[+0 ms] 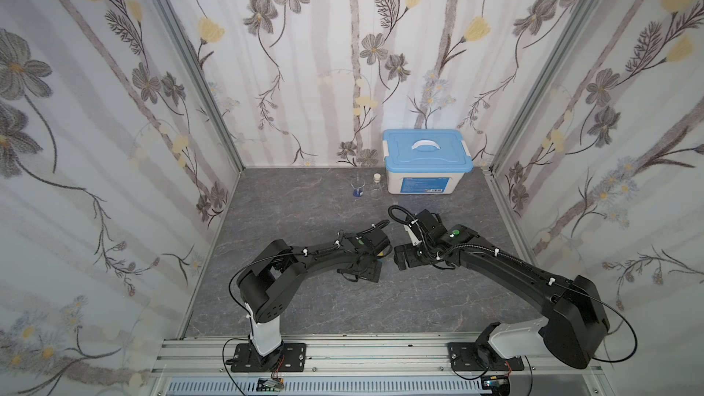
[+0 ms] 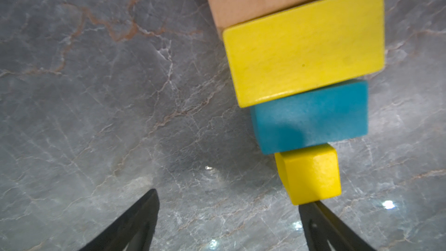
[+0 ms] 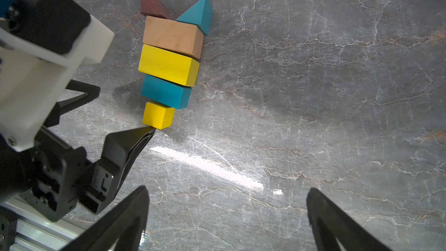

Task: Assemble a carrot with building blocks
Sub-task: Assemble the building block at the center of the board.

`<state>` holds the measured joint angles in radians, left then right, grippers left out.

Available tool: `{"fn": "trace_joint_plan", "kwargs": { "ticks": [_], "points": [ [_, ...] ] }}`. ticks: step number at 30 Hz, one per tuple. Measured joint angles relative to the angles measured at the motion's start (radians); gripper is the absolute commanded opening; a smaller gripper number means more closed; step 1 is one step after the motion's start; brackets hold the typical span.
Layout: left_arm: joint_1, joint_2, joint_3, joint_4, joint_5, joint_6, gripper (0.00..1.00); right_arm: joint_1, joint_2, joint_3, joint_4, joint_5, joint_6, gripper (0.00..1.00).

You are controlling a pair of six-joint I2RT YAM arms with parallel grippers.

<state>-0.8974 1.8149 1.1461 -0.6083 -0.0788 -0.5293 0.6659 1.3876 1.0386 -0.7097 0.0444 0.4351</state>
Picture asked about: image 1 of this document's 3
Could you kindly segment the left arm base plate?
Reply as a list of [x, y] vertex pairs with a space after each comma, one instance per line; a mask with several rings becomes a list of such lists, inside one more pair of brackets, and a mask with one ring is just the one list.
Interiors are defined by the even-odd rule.
[[303, 372], [306, 362], [304, 343], [282, 343], [266, 356], [254, 348], [253, 344], [238, 344], [232, 357], [225, 360], [231, 372]]

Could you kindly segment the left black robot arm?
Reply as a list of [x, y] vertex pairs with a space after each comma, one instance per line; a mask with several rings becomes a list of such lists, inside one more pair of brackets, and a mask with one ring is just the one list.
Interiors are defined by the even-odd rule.
[[305, 280], [335, 271], [348, 282], [378, 282], [385, 250], [391, 247], [383, 231], [388, 219], [357, 232], [340, 231], [329, 243], [295, 247], [276, 239], [250, 264], [237, 271], [227, 289], [249, 318], [247, 343], [236, 348], [225, 364], [234, 371], [273, 371], [285, 361], [281, 315]]

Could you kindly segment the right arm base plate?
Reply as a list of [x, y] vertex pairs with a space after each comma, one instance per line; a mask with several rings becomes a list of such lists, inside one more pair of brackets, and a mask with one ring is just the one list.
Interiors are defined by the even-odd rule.
[[477, 344], [474, 342], [447, 343], [447, 354], [452, 370], [457, 372], [525, 370], [522, 359], [518, 357], [503, 359], [488, 344]]

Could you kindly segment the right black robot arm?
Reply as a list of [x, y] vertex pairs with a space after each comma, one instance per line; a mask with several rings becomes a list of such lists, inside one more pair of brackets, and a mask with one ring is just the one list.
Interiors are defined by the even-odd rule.
[[469, 227], [445, 227], [440, 216], [428, 210], [413, 214], [392, 205], [388, 214], [413, 239], [394, 249], [400, 270], [432, 266], [476, 271], [539, 311], [539, 317], [530, 321], [489, 324], [476, 340], [482, 361], [550, 354], [571, 368], [584, 370], [597, 359], [597, 350], [611, 330], [607, 313], [614, 308], [601, 300], [591, 280], [544, 271]]

